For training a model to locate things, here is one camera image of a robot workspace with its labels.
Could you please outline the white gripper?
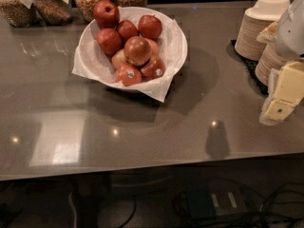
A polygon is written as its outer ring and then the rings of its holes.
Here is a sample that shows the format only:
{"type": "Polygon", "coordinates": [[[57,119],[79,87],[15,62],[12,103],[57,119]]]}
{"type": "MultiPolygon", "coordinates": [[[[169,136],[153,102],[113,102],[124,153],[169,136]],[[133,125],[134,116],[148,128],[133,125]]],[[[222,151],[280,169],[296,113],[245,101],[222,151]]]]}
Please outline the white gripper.
{"type": "Polygon", "coordinates": [[[280,70],[271,69],[268,97],[259,115],[259,122],[273,126],[283,122],[304,99],[304,64],[291,62],[280,70]]]}

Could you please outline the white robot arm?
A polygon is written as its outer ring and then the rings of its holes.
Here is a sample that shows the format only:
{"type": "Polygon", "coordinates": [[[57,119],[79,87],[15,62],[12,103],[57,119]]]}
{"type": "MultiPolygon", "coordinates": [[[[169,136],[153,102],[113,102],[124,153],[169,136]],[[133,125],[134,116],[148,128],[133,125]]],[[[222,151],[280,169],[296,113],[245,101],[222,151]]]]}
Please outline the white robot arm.
{"type": "Polygon", "coordinates": [[[304,99],[304,0],[294,0],[277,22],[258,34],[261,43],[275,46],[275,53],[287,63],[272,69],[268,97],[259,121],[265,125],[284,122],[304,99]]]}

